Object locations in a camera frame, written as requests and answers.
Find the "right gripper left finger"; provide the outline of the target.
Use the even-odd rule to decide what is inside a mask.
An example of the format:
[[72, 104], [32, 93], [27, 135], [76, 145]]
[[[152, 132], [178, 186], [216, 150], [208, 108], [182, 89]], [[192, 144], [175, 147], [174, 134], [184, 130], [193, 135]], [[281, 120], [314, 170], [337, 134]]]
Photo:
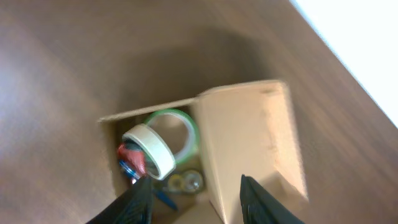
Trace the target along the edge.
[[142, 177], [87, 224], [151, 224], [152, 179]]

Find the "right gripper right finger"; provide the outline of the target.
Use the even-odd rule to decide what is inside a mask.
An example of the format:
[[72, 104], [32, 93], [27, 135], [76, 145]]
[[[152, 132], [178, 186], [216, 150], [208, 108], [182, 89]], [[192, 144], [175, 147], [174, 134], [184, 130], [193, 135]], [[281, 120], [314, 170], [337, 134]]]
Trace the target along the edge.
[[241, 176], [239, 197], [244, 224], [303, 224], [251, 176]]

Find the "blue pen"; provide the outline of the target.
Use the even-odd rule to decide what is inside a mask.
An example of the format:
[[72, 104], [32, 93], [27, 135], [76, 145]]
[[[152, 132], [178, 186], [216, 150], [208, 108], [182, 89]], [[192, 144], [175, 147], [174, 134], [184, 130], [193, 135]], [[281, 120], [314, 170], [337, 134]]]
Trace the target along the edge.
[[[119, 160], [119, 165], [121, 166], [121, 170], [132, 180], [132, 183], [134, 184], [137, 180], [139, 180], [141, 177], [140, 175], [132, 169], [128, 163], [124, 160]], [[177, 211], [177, 205], [176, 203], [169, 197], [167, 196], [164, 192], [158, 189], [152, 189], [152, 193], [165, 205], [167, 205], [169, 208], [171, 208], [174, 211]]]

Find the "orange utility knife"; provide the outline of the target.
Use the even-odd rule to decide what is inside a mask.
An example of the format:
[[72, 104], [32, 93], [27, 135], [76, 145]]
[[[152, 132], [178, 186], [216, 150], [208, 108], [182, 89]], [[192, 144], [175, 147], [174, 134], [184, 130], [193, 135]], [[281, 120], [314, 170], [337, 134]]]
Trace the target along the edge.
[[146, 162], [143, 150], [135, 143], [119, 145], [116, 154], [118, 160], [124, 160], [140, 177], [146, 175]]

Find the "yellow black correction tape dispenser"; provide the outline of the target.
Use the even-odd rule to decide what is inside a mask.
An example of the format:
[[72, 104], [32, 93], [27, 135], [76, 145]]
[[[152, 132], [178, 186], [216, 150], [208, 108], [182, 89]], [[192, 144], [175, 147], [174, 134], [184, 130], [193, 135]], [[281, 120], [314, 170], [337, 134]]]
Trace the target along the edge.
[[176, 194], [197, 194], [204, 189], [204, 186], [203, 176], [196, 170], [173, 174], [167, 181], [167, 190]]

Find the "green tape roll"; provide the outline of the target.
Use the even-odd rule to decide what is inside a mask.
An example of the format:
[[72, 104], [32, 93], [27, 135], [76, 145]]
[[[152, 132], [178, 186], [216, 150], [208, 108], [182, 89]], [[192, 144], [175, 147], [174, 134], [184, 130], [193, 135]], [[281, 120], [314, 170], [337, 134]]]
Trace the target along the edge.
[[165, 109], [152, 113], [144, 121], [166, 143], [177, 165], [188, 162], [198, 152], [199, 133], [194, 120], [182, 110]]

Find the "beige masking tape roll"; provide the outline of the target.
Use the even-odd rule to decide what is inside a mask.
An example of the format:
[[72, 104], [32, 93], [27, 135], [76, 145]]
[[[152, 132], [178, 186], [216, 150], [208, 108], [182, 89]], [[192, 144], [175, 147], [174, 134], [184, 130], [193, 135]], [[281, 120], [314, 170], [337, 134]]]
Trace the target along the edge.
[[164, 180], [176, 168], [174, 155], [164, 140], [148, 125], [138, 124], [122, 135], [122, 140], [138, 144], [153, 162], [154, 171], [147, 174], [156, 180]]

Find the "brown cardboard box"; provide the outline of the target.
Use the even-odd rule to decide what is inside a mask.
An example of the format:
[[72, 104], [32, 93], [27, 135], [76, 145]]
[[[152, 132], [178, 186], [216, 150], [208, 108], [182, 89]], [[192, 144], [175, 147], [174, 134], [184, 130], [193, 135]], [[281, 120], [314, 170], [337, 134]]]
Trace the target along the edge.
[[[152, 179], [153, 189], [164, 192], [178, 208], [172, 210], [152, 193], [152, 223], [244, 223], [239, 197], [243, 174], [255, 179], [291, 213], [307, 202], [289, 89], [279, 80], [219, 86], [194, 98], [99, 119], [117, 198], [133, 185], [121, 170], [116, 151], [122, 143], [135, 142], [122, 140], [122, 135], [165, 109], [186, 112], [196, 123], [200, 140], [197, 154], [176, 164], [164, 180], [147, 174], [155, 166], [144, 154], [146, 175], [142, 177]], [[186, 170], [202, 174], [204, 189], [197, 194], [169, 192], [169, 177]]]

